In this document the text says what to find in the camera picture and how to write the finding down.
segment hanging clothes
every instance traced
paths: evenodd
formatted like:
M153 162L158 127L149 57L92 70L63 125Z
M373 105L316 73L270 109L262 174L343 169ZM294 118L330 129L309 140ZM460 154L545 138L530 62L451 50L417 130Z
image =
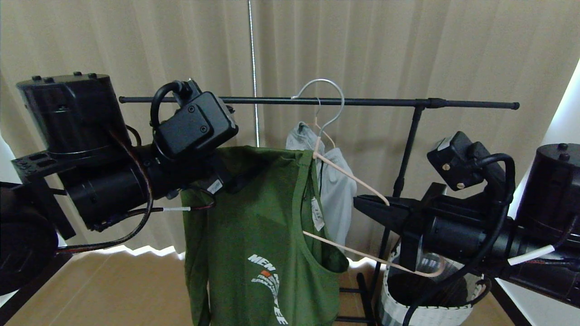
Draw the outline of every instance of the hanging clothes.
M218 155L232 174L255 161L269 166L239 192L219 193L215 208L184 212L193 323L331 325L339 307L338 275L348 260L302 234L327 237L317 220L312 152L246 146L219 148ZM182 202L205 201L189 190L182 192Z
M306 123L300 122L286 138L286 149L312 151L316 144L316 138L317 135L314 131ZM352 174L339 148L333 148L325 153L324 144L321 142L318 152ZM316 175L318 178L320 178L321 167L321 161L317 161ZM320 198L329 240L344 245L350 228L353 197L356 196L357 183L329 166L323 167L322 179L318 181L322 184Z

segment laundry basket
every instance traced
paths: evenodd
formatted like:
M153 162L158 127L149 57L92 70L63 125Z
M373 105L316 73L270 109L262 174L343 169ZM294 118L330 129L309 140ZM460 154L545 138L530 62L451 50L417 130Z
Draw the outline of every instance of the laundry basket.
M400 253L400 244L395 247L391 252L389 261L397 263L398 256ZM446 258L440 258L438 255L433 253L427 253L418 267L418 270L424 273L433 273L438 269L439 259L445 259L445 270L443 273L437 277L431 278L435 283L440 282L447 278L449 275L454 273L463 267L462 264L448 260ZM388 280L396 280L397 277L400 278L402 274L409 274L405 271L387 266L385 270L385 277L383 279L383 287L381 290L380 300L376 303L376 311L378 316L378 321L383 326L400 326L403 323L405 314L409 306L406 306L393 298L393 293L389 290ZM465 302L473 300L477 295L479 295L482 285L478 284L481 277L474 276L472 274L467 274L464 276L466 291L464 294L458 292L459 296L464 296L464 298L459 298L463 306L420 306L417 308L415 313L411 318L410 325L420 325L420 326L457 326L464 322L469 314L473 310L472 305L464 305ZM395 290L394 285L398 286L396 283L391 283L392 290ZM408 285L409 289L415 289L416 284Z

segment clothing rack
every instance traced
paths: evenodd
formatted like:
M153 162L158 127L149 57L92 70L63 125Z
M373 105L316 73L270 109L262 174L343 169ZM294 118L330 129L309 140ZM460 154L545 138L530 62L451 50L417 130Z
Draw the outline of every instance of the clothing rack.
M298 98L290 99L289 97L221 97L226 104L286 104L286 105L340 105L340 99L336 98ZM152 97L125 97L120 96L120 103L151 103ZM165 97L163 102L177 102L173 97ZM407 143L405 151L403 152L403 159L399 174L393 185L393 196L400 197L403 187L405 185L405 173L407 165L409 164L409 157L413 143L415 142L415 135L419 128L419 121L421 115L426 108L442 108L442 107L473 107L473 108L501 108L508 110L517 110L520 107L518 102L475 102L475 101L449 101L439 98L428 99L345 99L345 106L382 106L382 107L413 107L413 117L411 120L411 127L409 128L409 135L407 136ZM383 237L380 241L379 258L385 254L387 241L389 239L390 230L385 227ZM361 296L362 308L364 317L354 316L338 316L336 321L343 321L347 323L360 323L369 326L377 325L377 320L372 311L372 296L375 293L376 284L380 274L381 263L377 262L375 271L372 275L371 286L367 289L367 284L362 273L357 274L358 288L340 288L341 292L358 293Z

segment shirt logo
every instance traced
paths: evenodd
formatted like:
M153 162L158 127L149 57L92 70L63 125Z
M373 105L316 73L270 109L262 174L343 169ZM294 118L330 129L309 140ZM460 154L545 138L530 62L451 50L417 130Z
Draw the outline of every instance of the shirt logo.
M274 296L274 314L278 323L281 325L288 325L286 318L282 315L280 311L280 306L278 305L278 290L280 289L280 280L278 279L278 274L274 273L276 267L272 265L266 258L260 257L256 254L248 257L248 260L254 264L264 267L264 270L258 274L256 278L252 279L252 283L261 283L265 285L272 292Z

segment gray garment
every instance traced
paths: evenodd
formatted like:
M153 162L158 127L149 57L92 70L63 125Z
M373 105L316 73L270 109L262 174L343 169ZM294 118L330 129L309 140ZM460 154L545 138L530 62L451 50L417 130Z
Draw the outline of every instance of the gray garment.
M317 134L310 127L304 122L300 122L290 131L290 134L286 138L286 149L314 150L317 138ZM352 174L339 148L333 148L325 153L324 143L320 142L318 152L346 172ZM320 180L321 166L322 161L317 160L316 175L319 178L318 181L322 184L320 201L322 203L322 216L327 228L327 235L330 240L344 245L346 234L350 228L353 197L357 192L357 183L327 164L322 169L322 180Z

